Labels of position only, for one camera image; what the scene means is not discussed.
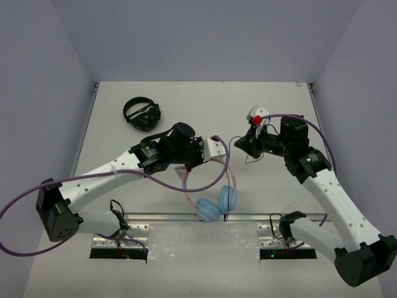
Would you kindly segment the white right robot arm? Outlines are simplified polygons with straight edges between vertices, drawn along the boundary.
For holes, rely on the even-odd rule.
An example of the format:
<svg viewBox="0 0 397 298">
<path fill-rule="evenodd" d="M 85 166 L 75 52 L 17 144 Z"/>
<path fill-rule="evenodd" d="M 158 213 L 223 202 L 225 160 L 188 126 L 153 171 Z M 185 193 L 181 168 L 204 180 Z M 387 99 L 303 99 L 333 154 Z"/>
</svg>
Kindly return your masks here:
<svg viewBox="0 0 397 298">
<path fill-rule="evenodd" d="M 384 236 L 365 218 L 338 181 L 331 161 L 310 146 L 312 123 L 297 115 L 280 118 L 280 132 L 274 135 L 267 131 L 265 116 L 250 116 L 251 127 L 235 147 L 255 159 L 263 153 L 281 156 L 288 172 L 317 200 L 338 232 L 330 233 L 295 211 L 279 220 L 282 240 L 309 244 L 334 263 L 351 287 L 389 270 L 396 258 L 396 237 Z"/>
</svg>

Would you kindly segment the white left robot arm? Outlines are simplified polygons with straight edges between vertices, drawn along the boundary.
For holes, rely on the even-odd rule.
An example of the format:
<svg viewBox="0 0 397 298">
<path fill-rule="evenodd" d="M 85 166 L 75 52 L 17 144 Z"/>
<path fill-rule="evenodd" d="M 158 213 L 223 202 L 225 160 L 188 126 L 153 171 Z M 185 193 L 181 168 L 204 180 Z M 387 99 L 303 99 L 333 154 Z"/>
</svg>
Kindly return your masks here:
<svg viewBox="0 0 397 298">
<path fill-rule="evenodd" d="M 36 210 L 51 242 L 65 241 L 93 223 L 95 213 L 83 208 L 104 194 L 135 180 L 165 171 L 171 164 L 188 168 L 210 159 L 205 140 L 178 122 L 169 130 L 145 137 L 118 158 L 88 173 L 84 179 L 57 183 L 48 178 L 38 191 Z"/>
</svg>

